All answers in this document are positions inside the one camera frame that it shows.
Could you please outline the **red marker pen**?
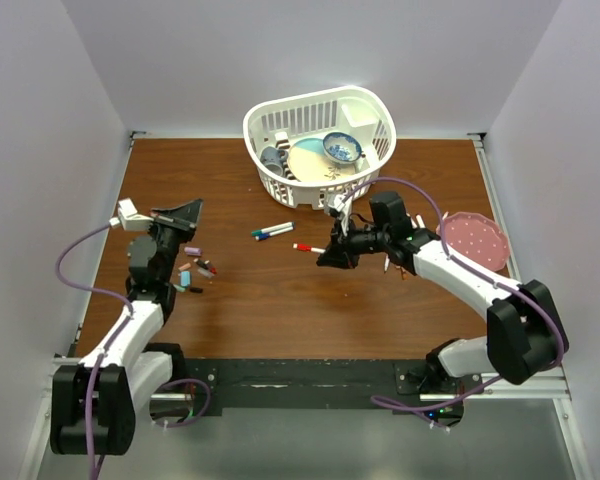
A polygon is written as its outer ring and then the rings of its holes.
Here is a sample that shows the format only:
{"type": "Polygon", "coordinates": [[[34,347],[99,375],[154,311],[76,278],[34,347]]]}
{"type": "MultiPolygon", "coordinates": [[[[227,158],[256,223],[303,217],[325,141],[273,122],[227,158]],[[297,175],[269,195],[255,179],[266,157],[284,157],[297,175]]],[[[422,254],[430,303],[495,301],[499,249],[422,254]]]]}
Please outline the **red marker pen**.
{"type": "Polygon", "coordinates": [[[315,253],[315,254],[323,254],[325,252],[325,249],[323,249],[323,248],[312,247],[310,245],[305,245],[305,244],[300,244],[300,243],[294,243],[293,248],[298,251],[310,252],[310,253],[315,253]]]}

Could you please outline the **clear red pen cap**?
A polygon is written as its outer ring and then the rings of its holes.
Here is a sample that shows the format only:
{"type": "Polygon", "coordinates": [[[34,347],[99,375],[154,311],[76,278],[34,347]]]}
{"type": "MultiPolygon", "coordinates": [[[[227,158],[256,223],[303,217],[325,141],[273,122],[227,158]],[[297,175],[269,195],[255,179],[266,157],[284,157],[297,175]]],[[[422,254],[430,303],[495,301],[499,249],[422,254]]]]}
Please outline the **clear red pen cap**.
{"type": "Polygon", "coordinates": [[[209,270],[207,270],[207,269],[204,269],[204,268],[201,268],[201,267],[199,267],[199,268],[197,269],[197,272],[198,272],[200,275],[202,275],[202,276],[204,276],[204,277],[206,277],[206,278],[209,278],[209,279],[211,279],[211,278],[213,278],[213,277],[214,277],[214,274],[213,274],[211,271],[209,271],[209,270]]]}

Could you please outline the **blue highlighter cap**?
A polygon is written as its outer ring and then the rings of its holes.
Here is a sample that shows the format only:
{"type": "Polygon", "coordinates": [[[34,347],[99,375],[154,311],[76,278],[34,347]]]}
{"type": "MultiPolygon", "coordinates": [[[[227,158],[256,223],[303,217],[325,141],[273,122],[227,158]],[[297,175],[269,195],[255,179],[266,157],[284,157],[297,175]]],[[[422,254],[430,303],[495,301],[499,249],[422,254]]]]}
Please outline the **blue highlighter cap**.
{"type": "Polygon", "coordinates": [[[184,288],[188,288],[191,285],[191,273],[189,271],[182,271],[179,274],[180,285],[184,288]]]}

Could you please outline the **green marker pen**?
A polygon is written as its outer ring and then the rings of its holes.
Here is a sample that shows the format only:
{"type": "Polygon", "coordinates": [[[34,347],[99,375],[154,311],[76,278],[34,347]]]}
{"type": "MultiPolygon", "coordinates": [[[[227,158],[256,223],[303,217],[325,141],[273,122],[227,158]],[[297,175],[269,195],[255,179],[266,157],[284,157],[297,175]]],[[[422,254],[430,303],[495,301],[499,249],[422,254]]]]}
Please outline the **green marker pen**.
{"type": "Polygon", "coordinates": [[[257,237],[257,236],[261,236],[261,235],[265,235],[265,234],[271,234],[271,233],[276,232],[278,230],[283,230],[283,229],[288,229],[288,228],[293,229],[294,226],[295,226],[295,223],[293,221],[285,222],[285,223],[281,223],[281,224],[277,224],[277,225],[265,227],[265,228],[262,228],[262,229],[253,230],[253,231],[251,231],[250,235],[252,237],[257,237]]]}

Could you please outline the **blue marker pen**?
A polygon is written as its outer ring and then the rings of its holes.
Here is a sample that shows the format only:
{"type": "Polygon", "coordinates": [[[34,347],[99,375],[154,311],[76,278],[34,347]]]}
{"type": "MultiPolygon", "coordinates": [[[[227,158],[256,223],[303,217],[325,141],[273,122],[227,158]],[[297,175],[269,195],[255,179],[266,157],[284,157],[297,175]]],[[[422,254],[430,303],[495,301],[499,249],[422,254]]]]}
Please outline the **blue marker pen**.
{"type": "Polygon", "coordinates": [[[257,235],[255,238],[256,241],[263,241],[266,239],[269,239],[271,237],[275,237],[278,235],[282,235],[288,232],[292,232],[294,230],[294,226],[288,226],[286,228],[281,228],[272,232],[266,232],[266,233],[261,233],[260,235],[257,235]]]}

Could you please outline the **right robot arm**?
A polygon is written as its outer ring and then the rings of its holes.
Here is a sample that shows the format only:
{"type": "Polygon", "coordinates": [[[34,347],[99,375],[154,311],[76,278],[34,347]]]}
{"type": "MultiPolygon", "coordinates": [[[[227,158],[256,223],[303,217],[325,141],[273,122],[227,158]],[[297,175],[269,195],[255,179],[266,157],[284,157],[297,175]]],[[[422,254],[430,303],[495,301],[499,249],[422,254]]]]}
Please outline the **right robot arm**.
{"type": "Polygon", "coordinates": [[[353,269],[364,254],[385,254],[392,264],[462,300],[486,322],[485,336],[452,339],[427,355],[425,379],[432,390],[449,392],[474,373],[496,373],[520,385],[561,363],[568,339],[543,283],[518,283],[455,252],[438,234],[417,225],[394,191],[374,195],[369,205],[371,222],[358,226],[349,195],[327,199],[325,211],[334,225],[318,265],[353,269]]]}

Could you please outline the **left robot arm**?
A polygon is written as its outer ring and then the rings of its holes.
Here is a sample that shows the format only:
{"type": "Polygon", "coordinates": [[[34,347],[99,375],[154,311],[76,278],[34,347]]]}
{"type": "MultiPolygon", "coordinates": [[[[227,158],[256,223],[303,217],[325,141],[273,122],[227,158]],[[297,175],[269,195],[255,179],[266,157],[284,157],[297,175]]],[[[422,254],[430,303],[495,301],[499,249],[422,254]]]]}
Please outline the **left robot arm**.
{"type": "Polygon", "coordinates": [[[187,380],[182,350],[151,340],[174,310],[171,282],[183,244],[197,230],[201,198],[174,208],[138,212],[131,199],[119,201],[105,230],[136,233],[127,248],[125,291],[114,293],[122,310],[97,346],[54,373],[50,447],[58,455],[120,456],[134,437],[140,410],[160,387],[180,390],[187,380]]]}

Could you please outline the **cream and blue plate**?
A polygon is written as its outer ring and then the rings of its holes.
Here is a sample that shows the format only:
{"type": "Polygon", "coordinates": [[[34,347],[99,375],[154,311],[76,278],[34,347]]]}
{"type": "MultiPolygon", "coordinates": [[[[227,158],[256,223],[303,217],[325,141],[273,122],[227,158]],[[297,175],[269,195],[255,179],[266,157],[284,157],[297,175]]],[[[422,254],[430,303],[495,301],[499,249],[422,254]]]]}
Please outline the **cream and blue plate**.
{"type": "Polygon", "coordinates": [[[356,174],[354,165],[331,161],[325,155],[319,138],[307,138],[294,143],[290,149],[289,167],[296,180],[305,183],[331,182],[356,174]]]}

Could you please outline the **blue patterned bowl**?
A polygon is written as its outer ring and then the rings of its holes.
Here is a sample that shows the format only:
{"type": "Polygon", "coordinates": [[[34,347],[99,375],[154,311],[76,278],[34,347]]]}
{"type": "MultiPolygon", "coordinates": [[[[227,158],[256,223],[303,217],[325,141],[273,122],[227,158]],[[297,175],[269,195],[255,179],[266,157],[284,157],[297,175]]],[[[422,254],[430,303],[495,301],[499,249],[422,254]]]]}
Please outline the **blue patterned bowl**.
{"type": "Polygon", "coordinates": [[[325,155],[334,163],[354,164],[362,156],[360,143],[351,135],[343,132],[331,132],[322,140],[325,155]]]}

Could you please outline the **white plastic basket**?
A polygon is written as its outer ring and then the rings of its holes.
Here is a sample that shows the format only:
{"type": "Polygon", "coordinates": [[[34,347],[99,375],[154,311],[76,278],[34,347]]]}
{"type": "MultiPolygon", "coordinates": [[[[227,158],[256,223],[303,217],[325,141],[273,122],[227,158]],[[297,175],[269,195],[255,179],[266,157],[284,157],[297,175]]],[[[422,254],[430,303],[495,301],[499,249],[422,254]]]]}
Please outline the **white plastic basket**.
{"type": "Polygon", "coordinates": [[[242,129],[264,189],[290,208],[319,210],[328,195],[378,177],[397,142],[384,103],[353,85],[260,103],[242,129]]]}

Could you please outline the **grey mug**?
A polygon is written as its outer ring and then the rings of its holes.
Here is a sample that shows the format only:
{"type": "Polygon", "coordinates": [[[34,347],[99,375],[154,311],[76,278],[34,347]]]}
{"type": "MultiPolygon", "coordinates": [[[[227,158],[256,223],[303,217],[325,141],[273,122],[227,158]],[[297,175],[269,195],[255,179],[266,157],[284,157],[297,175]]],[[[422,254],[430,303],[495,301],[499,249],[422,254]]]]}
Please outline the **grey mug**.
{"type": "Polygon", "coordinates": [[[283,176],[288,157],[289,152],[287,149],[268,146],[261,152],[260,161],[270,173],[283,176]]]}

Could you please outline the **striped cup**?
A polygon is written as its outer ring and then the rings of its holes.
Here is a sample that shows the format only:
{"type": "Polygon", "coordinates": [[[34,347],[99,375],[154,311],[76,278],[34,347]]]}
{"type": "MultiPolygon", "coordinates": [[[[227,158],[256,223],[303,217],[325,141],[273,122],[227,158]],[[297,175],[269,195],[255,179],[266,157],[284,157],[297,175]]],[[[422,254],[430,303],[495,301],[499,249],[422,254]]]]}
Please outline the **striped cup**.
{"type": "Polygon", "coordinates": [[[274,138],[275,148],[278,150],[281,158],[283,176],[287,179],[295,180],[296,177],[292,173],[291,168],[289,167],[291,143],[288,134],[285,131],[280,131],[274,135],[274,138]]]}

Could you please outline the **pink dotted plate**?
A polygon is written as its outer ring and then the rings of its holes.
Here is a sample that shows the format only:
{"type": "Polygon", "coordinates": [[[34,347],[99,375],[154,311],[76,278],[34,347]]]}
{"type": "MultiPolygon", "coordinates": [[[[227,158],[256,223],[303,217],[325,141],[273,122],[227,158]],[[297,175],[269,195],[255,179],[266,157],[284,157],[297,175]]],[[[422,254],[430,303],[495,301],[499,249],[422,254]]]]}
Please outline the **pink dotted plate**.
{"type": "Polygon", "coordinates": [[[475,212],[445,213],[436,228],[444,232],[448,245],[482,267],[499,272],[510,258],[504,231],[488,217],[475,212]]]}

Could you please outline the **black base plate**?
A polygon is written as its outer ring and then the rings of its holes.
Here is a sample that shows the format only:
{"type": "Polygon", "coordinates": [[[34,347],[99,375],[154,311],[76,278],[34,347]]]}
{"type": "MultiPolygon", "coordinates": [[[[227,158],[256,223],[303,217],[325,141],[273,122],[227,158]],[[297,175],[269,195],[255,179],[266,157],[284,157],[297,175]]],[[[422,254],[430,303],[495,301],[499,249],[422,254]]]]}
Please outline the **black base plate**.
{"type": "Polygon", "coordinates": [[[422,360],[194,359],[186,376],[211,389],[208,416],[225,409],[372,409],[374,395],[429,406],[481,384],[478,374],[434,384],[422,360]]]}

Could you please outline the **aluminium frame rail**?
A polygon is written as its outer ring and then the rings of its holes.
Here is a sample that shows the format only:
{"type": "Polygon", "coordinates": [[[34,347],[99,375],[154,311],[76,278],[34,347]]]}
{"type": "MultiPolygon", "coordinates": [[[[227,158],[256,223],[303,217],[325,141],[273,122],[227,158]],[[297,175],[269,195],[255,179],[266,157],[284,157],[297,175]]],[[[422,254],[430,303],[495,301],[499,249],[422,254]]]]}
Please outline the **aluminium frame rail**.
{"type": "Polygon", "coordinates": [[[483,374],[485,382],[484,394],[499,399],[570,399],[570,391],[564,370],[561,367],[539,372],[521,385],[514,385],[506,380],[498,380],[488,384],[495,378],[494,374],[483,374]]]}

